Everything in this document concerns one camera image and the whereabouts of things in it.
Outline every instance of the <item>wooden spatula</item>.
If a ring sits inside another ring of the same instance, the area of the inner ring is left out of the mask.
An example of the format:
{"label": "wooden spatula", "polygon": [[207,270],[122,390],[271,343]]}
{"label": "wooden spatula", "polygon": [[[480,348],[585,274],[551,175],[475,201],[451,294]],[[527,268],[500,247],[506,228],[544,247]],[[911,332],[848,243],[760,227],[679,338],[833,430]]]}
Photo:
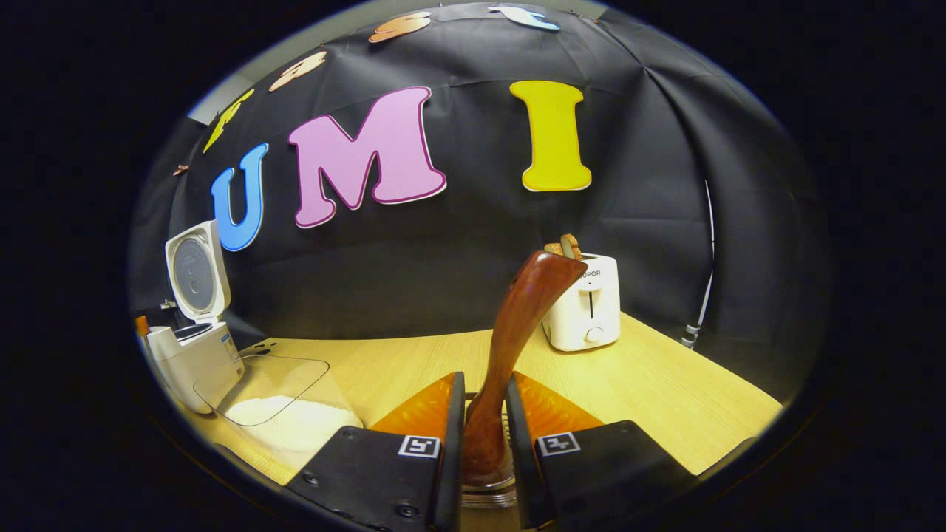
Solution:
{"label": "wooden spatula", "polygon": [[539,322],[585,270],[587,264],[579,260],[536,251],[513,278],[493,327],[486,379],[466,409],[464,484],[486,486],[512,475],[501,418],[506,384]]}

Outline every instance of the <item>white toaster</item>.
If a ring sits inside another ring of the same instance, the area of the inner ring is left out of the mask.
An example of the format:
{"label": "white toaster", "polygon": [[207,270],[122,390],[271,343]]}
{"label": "white toaster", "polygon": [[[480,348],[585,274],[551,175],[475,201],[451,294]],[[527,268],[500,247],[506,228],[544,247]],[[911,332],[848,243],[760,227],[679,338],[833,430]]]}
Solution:
{"label": "white toaster", "polygon": [[584,275],[552,305],[542,320],[549,343],[561,351],[606,346],[621,335],[621,293],[618,262],[582,253]]}
{"label": "white toaster", "polygon": [[161,377],[187,408],[209,414],[243,374],[243,362],[220,315],[230,304],[217,221],[203,222],[167,241],[167,273],[178,308],[196,323],[152,327],[147,340]]}

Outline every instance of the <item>wooden table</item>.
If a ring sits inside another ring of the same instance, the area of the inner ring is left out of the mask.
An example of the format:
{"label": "wooden table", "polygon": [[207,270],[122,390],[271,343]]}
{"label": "wooden table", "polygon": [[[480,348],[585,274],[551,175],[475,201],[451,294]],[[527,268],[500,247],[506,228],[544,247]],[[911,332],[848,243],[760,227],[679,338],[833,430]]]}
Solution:
{"label": "wooden table", "polygon": [[[762,390],[675,340],[622,314],[621,338],[610,346],[565,353],[537,328],[516,370],[574,401],[604,423],[630,419],[693,474],[761,432],[781,405]],[[365,427],[453,371],[467,392],[485,377],[491,330],[382,340],[270,338],[270,355],[321,359]],[[241,355],[257,351],[248,348]],[[284,466],[221,417],[185,410],[194,428],[284,485]],[[471,509],[464,529],[518,530],[517,511]]]}

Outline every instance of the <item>pink letter m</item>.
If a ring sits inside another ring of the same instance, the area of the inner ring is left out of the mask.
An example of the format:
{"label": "pink letter m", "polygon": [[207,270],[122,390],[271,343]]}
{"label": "pink letter m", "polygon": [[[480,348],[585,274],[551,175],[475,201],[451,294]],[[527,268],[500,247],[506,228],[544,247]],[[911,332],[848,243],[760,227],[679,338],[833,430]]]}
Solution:
{"label": "pink letter m", "polygon": [[380,204],[403,204],[433,196],[447,187],[447,177],[433,167],[424,136],[421,110],[427,87],[409,87],[378,98],[351,136],[329,115],[316,116],[289,134],[299,155],[296,225],[314,227],[335,216],[335,202],[325,197],[322,175],[345,205],[361,207],[368,172],[377,157]]}

